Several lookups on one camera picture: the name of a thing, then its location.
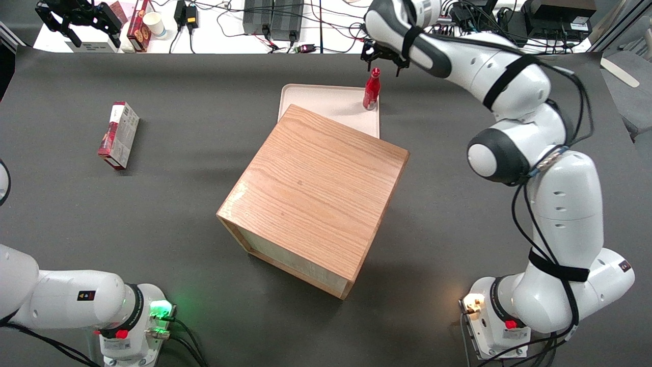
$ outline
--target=table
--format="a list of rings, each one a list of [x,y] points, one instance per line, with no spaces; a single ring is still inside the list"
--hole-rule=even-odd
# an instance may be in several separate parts
[[[599,59],[554,58],[591,96],[597,131],[576,148],[597,163],[605,244],[631,262],[636,283],[582,322],[556,367],[652,365],[652,314],[644,308],[652,177],[614,123]],[[390,61],[377,65],[393,69]],[[482,276],[523,271],[529,246],[511,221],[514,189],[477,177],[466,163],[467,143],[493,124],[491,113],[468,92],[424,76],[411,67],[383,79],[381,138],[411,157],[343,302],[247,255],[215,212],[274,127],[281,88],[360,86],[368,74],[354,55],[115,57],[22,48],[0,104],[0,156],[14,184],[0,210],[0,241],[43,269],[107,270],[159,285],[211,366],[463,366],[456,300]],[[551,98],[575,114],[575,89],[551,78]],[[144,119],[125,172],[96,156],[116,100]],[[85,350],[80,330],[44,334]],[[72,366],[7,330],[0,350],[3,367]],[[191,366],[186,356],[167,343],[160,367]]]
[[[352,4],[347,4],[345,0],[322,1],[322,17],[324,22],[335,26],[323,24],[323,44],[324,48],[334,51],[340,51],[351,54],[360,54],[362,52],[362,42],[356,42],[351,35],[355,35],[357,30],[352,29],[351,33],[347,27],[356,22],[363,22],[362,17],[366,12],[365,6],[368,6],[372,0],[360,0]],[[520,8],[525,0],[518,0],[517,7]],[[200,14],[200,27],[195,29],[193,35],[193,50],[197,54],[266,54],[271,49],[263,42],[263,37],[255,36],[237,36],[227,37],[227,35],[240,35],[243,33],[242,12],[226,12],[223,8],[225,2],[222,0],[203,0],[202,4],[215,5],[220,7],[209,8],[206,5],[198,5]],[[245,0],[233,0],[231,9],[243,9]],[[166,27],[172,28],[163,39],[153,39],[150,43],[150,49],[147,53],[167,54],[170,51],[170,44],[176,35],[175,24],[172,16],[174,14],[176,1],[157,0],[154,2],[157,12],[160,12],[166,21]],[[496,5],[496,12],[501,7],[514,7],[513,0],[499,0]],[[303,10],[304,17],[302,22],[301,38],[297,44],[312,43],[319,46],[319,0],[305,0]],[[541,43],[545,40],[532,40],[529,42],[530,47],[525,48],[529,52],[542,52]],[[289,42],[278,41],[275,43],[281,48],[289,47]],[[575,52],[585,52],[591,44],[588,40],[577,46]],[[45,26],[42,27],[34,47],[39,50],[51,52],[72,52],[65,44],[64,37],[60,33],[53,33]],[[331,54],[333,51],[325,50],[324,53]],[[190,54],[190,37],[187,29],[183,29],[179,40],[175,41],[173,47],[174,54]]]

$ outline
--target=red and white box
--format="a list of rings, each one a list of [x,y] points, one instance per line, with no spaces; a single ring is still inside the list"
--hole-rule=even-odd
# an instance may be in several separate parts
[[[104,134],[97,155],[111,167],[117,170],[125,169],[139,121],[140,118],[127,102],[114,103],[109,119],[109,129]]]
[[[131,24],[129,24],[129,30],[126,33],[126,37],[136,52],[147,52],[152,34],[147,25],[143,23],[143,17],[153,11],[154,8],[149,0],[138,0],[136,2],[134,13],[131,15]]]

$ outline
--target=wooden cube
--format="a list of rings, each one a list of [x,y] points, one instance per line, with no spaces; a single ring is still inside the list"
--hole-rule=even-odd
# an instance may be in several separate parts
[[[250,254],[344,299],[408,157],[291,105],[217,216]]]

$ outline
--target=white tray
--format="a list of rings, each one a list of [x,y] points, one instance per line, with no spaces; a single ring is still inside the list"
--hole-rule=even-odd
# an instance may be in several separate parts
[[[291,104],[295,104],[380,138],[380,98],[373,110],[367,110],[363,107],[363,97],[364,88],[288,84],[281,91],[278,119]]]

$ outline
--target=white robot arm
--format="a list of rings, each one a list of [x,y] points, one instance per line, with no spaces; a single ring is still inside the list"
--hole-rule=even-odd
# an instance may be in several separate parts
[[[10,178],[0,160],[0,204]],[[0,245],[0,327],[30,329],[93,327],[104,363],[153,366],[168,335],[173,306],[151,284],[126,284],[117,274],[96,270],[39,270],[31,256]]]
[[[364,26],[374,48],[400,58],[394,57],[397,65],[411,61],[468,90],[494,113],[496,124],[469,143],[468,162],[487,180],[522,184],[537,247],[525,272],[479,279],[461,305],[480,358],[525,357],[531,330],[556,332],[573,319],[560,269],[576,276],[568,283],[579,319],[623,296],[634,283],[634,271],[620,255],[602,248],[598,174],[587,155],[560,148],[570,146],[577,131],[548,99],[548,77],[510,52],[515,46],[499,35],[451,39],[423,32],[437,22],[440,10],[436,0],[374,0]],[[535,169],[540,172],[529,180]],[[559,266],[544,259],[551,257]]]

